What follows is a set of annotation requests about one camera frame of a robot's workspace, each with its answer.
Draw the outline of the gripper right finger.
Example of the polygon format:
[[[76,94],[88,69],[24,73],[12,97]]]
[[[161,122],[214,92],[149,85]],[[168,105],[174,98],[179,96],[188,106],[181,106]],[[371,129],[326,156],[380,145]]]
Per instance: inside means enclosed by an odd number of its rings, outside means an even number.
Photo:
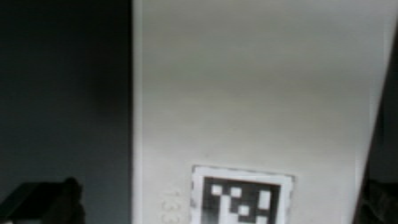
[[[360,195],[357,224],[398,224],[398,183],[367,181]]]

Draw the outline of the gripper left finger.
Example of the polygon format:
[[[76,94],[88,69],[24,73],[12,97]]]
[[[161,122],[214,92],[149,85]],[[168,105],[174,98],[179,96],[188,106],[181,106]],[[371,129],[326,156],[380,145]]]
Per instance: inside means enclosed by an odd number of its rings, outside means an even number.
[[[83,186],[62,182],[24,182],[0,202],[0,224],[86,224]]]

